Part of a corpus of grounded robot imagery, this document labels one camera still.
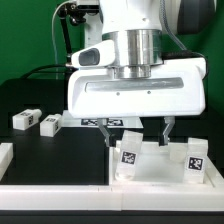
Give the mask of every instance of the white platform edge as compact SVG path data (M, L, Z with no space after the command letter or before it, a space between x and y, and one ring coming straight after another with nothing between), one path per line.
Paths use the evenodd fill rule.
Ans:
M206 174L210 187L2 185L0 210L224 211L224 181L209 159Z

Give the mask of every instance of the green background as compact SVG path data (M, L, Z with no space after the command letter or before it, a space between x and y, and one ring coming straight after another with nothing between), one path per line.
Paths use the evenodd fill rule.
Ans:
M42 65L54 63L51 19L60 0L0 0L0 84L7 79ZM218 0L217 13L210 24L197 35L180 36L191 50L209 59L210 74L204 80L210 105L224 115L224 1ZM71 27L73 50L83 46L83 27ZM66 61L59 20L56 20L56 42L59 63ZM164 51L178 50L163 37Z

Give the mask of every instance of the small white box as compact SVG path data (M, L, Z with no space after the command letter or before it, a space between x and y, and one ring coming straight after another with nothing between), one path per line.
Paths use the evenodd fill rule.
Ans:
M41 110L24 110L23 112L12 117L13 128L18 130L26 130L39 122L42 115Z
M60 114L49 115L40 123L40 135L54 137L61 129L62 116Z

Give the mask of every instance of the black and white tag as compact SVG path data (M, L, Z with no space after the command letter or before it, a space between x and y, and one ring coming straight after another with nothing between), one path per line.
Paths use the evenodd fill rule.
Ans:
M82 119L82 126L97 126L97 119ZM123 127L123 121L121 119L109 119L107 122L109 127Z
M186 169L194 172L203 172L205 166L204 163L204 158L189 156Z
M58 130L58 128L59 128L59 126L58 126L58 121L57 121L57 122L55 122L55 124L54 124L54 130L55 130L55 132Z
M31 115L31 113L27 113L27 112L22 112L20 115L24 116L24 117L28 117Z
M123 151L121 162L129 164L129 165L134 165L136 161L136 157L137 157L136 153Z
M54 118L48 118L46 121L48 121L48 122L55 122L56 119L54 119Z
M29 125L32 125L33 124L33 116L30 116L28 119L29 119Z

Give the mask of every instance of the metal cylinder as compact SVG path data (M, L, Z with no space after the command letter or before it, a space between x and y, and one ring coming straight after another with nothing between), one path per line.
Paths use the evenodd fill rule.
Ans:
M150 66L161 64L161 31L128 30L103 35L115 44L115 78L150 77Z

